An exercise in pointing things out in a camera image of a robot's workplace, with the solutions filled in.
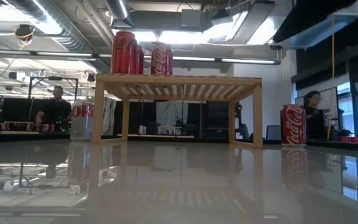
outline red object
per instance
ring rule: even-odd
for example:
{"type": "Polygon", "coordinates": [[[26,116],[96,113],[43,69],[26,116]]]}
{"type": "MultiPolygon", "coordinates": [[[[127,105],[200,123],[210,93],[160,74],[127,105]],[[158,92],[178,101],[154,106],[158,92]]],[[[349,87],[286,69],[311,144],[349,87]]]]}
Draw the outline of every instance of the red object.
{"type": "Polygon", "coordinates": [[[345,136],[341,136],[340,137],[341,142],[353,142],[353,143],[358,143],[358,137],[345,137],[345,136]]]}
{"type": "Polygon", "coordinates": [[[308,153],[305,149],[281,150],[282,181],[284,187],[294,193],[305,189],[308,180],[308,153]]]}
{"type": "Polygon", "coordinates": [[[114,38],[110,73],[130,74],[135,69],[137,42],[131,32],[120,31],[114,38]]]}
{"type": "Polygon", "coordinates": [[[135,74],[143,75],[144,52],[142,46],[137,46],[136,52],[136,72],[135,74]]]}
{"type": "Polygon", "coordinates": [[[74,102],[71,114],[70,139],[90,140],[93,127],[93,102],[86,100],[74,102]]]}
{"type": "Polygon", "coordinates": [[[281,109],[281,144],[306,145],[306,114],[299,105],[283,105],[281,109]]]}
{"type": "Polygon", "coordinates": [[[156,44],[152,51],[152,75],[172,75],[173,52],[169,45],[156,44]]]}

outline cable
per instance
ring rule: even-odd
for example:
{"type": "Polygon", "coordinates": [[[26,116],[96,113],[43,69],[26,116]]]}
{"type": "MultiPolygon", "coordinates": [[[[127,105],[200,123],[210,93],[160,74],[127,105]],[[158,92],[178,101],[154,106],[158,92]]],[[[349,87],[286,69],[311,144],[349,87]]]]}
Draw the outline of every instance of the cable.
{"type": "Polygon", "coordinates": [[[188,4],[187,2],[181,2],[181,3],[179,4],[178,8],[177,8],[177,12],[179,11],[179,7],[180,7],[183,3],[187,4],[188,6],[191,7],[191,9],[193,9],[193,6],[191,6],[191,5],[188,4]]]}
{"type": "Polygon", "coordinates": [[[331,132],[331,110],[333,109],[333,92],[334,92],[334,78],[335,78],[335,17],[333,15],[333,19],[331,22],[332,27],[332,36],[331,36],[331,57],[332,57],[332,66],[333,66],[333,76],[331,78],[331,96],[329,99],[329,121],[328,121],[328,132],[327,132],[327,140],[329,140],[329,134],[331,132]]]}

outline coca-cola can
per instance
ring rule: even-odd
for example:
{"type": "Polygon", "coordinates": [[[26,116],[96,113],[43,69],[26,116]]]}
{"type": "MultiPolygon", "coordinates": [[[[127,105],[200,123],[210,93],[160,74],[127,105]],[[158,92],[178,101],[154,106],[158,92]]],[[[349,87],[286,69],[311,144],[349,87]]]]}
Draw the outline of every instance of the coca-cola can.
{"type": "Polygon", "coordinates": [[[308,153],[305,149],[284,147],[281,150],[282,181],[284,187],[293,192],[302,192],[308,180],[308,153]]]}
{"type": "Polygon", "coordinates": [[[137,42],[131,32],[117,32],[114,38],[110,73],[134,73],[137,42]]]}
{"type": "Polygon", "coordinates": [[[300,105],[283,105],[281,109],[281,144],[303,147],[306,145],[306,113],[300,105]]]}
{"type": "Polygon", "coordinates": [[[135,74],[143,75],[144,52],[142,46],[137,46],[136,52],[136,72],[135,74]]]}
{"type": "Polygon", "coordinates": [[[93,127],[93,102],[78,100],[71,112],[70,139],[76,141],[91,140],[93,127]]]}
{"type": "Polygon", "coordinates": [[[152,75],[172,75],[172,48],[167,44],[156,44],[152,51],[152,75]]]}
{"type": "Polygon", "coordinates": [[[91,145],[86,142],[71,142],[68,146],[68,183],[87,183],[90,176],[91,145]]]}

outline coca-cola logo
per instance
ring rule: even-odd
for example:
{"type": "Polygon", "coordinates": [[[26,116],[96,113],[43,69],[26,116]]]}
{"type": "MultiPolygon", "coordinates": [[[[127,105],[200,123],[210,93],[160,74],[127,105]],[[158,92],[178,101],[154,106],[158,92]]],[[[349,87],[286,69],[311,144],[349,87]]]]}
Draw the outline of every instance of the coca-cola logo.
{"type": "Polygon", "coordinates": [[[306,187],[305,151],[290,150],[286,157],[287,187],[301,192],[306,187]]]}
{"type": "Polygon", "coordinates": [[[82,104],[74,106],[72,115],[74,118],[79,116],[83,118],[93,118],[93,105],[82,104]]]}
{"type": "Polygon", "coordinates": [[[153,49],[153,64],[155,75],[165,75],[167,50],[164,45],[156,45],[153,49]]]}
{"type": "Polygon", "coordinates": [[[303,142],[303,129],[301,128],[304,121],[304,111],[299,105],[290,105],[285,111],[287,118],[287,128],[290,130],[290,135],[287,136],[289,144],[304,144],[303,142]]]}

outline wooden shelf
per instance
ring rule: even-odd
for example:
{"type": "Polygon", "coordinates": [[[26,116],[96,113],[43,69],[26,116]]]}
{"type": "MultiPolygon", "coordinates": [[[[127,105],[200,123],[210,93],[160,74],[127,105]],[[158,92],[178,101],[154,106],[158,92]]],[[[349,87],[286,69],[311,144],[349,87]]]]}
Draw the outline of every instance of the wooden shelf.
{"type": "Polygon", "coordinates": [[[261,78],[100,74],[108,93],[122,100],[231,101],[250,95],[261,78]]]}
{"type": "Polygon", "coordinates": [[[184,75],[97,74],[92,142],[101,143],[104,91],[124,102],[122,138],[128,138],[129,100],[197,100],[229,102],[229,142],[235,142],[234,114],[238,101],[254,96],[254,143],[262,149],[262,79],[184,75]]]}

